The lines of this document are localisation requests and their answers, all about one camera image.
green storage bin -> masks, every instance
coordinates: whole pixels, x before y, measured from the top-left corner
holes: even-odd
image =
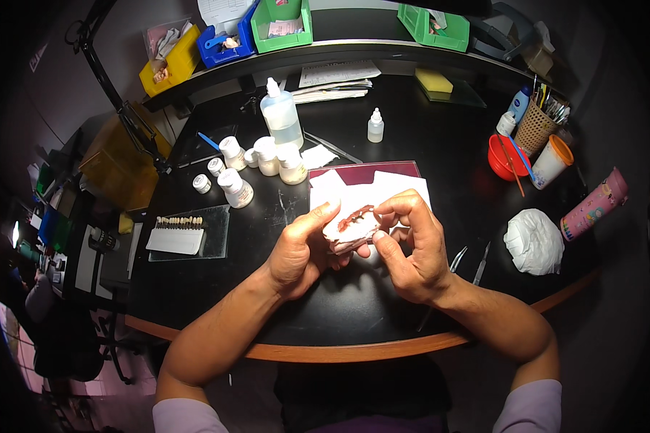
[[[428,10],[416,6],[401,4],[397,8],[397,17],[409,30],[414,40],[429,47],[447,48],[449,50],[467,51],[469,42],[469,21],[461,15],[446,13],[448,27],[440,32],[445,36],[428,32]]]
[[[269,23],[278,19],[282,21],[296,19],[299,15],[303,17],[302,33],[268,39]],[[276,0],[260,0],[250,25],[253,28],[255,47],[258,48],[259,53],[313,43],[311,7],[308,0],[289,0],[289,3],[279,6]]]

small white bottle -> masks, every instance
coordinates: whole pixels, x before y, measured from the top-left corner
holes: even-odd
[[[245,163],[248,164],[251,169],[258,168],[258,154],[255,152],[255,149],[250,148],[246,150],[243,157],[245,158]]]
[[[303,146],[303,132],[294,96],[286,90],[279,90],[272,77],[268,78],[268,95],[260,101],[260,110],[277,147],[286,143],[294,143],[298,149]]]
[[[212,158],[207,163],[207,169],[212,176],[218,178],[219,175],[222,174],[222,171],[226,169],[226,167],[224,166],[224,161],[222,161],[221,158]]]
[[[368,137],[371,143],[380,143],[382,141],[382,128],[384,126],[385,123],[382,121],[381,112],[376,108],[373,110],[369,121]]]
[[[231,207],[240,209],[251,203],[254,192],[253,187],[238,174],[236,169],[225,169],[217,178],[217,183],[224,190],[226,201]]]
[[[279,159],[279,177],[286,185],[296,185],[306,180],[308,171],[295,144],[282,145],[277,151],[277,159]]]
[[[258,167],[260,167],[260,172],[265,176],[278,175],[279,160],[277,159],[277,145],[274,144],[274,137],[260,137],[255,141],[253,149],[258,154]]]
[[[199,174],[192,180],[192,187],[200,194],[205,194],[212,188],[212,182],[209,181],[207,176]]]
[[[245,169],[245,149],[238,145],[233,135],[227,136],[219,143],[219,150],[224,154],[226,167],[241,171]]]

white cloth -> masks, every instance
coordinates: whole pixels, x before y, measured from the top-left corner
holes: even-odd
[[[563,237],[539,209],[525,209],[512,217],[503,242],[518,271],[531,275],[559,273],[565,249]]]

white lid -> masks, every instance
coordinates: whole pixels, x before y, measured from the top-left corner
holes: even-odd
[[[261,136],[253,144],[253,149],[262,161],[271,161],[277,156],[277,145],[273,136]]]
[[[238,145],[238,140],[233,135],[229,135],[219,143],[219,150],[226,158],[233,158],[241,152],[241,147]]]
[[[281,91],[279,90],[279,86],[277,84],[277,81],[274,81],[274,78],[269,77],[268,78],[268,96],[270,98],[277,98],[280,95]]]
[[[303,163],[299,148],[294,143],[286,143],[277,150],[279,165],[285,169],[295,169]]]
[[[198,191],[202,191],[207,187],[208,183],[209,179],[207,176],[200,174],[195,176],[195,178],[192,180],[192,187]]]
[[[225,169],[217,178],[217,183],[228,194],[236,194],[243,186],[243,179],[236,169]]]
[[[373,114],[371,115],[371,122],[373,123],[382,122],[381,112],[378,110],[378,108],[373,110]]]
[[[207,163],[207,169],[216,178],[219,175],[219,172],[224,169],[224,161],[220,158],[212,158]]]
[[[245,161],[247,163],[258,161],[258,154],[253,148],[246,150],[245,153],[243,154],[243,157],[245,158]]]

paper cup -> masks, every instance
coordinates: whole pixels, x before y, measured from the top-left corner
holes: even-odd
[[[571,149],[554,134],[549,136],[549,142],[532,166],[535,188],[542,190],[551,183],[566,167],[573,164]]]

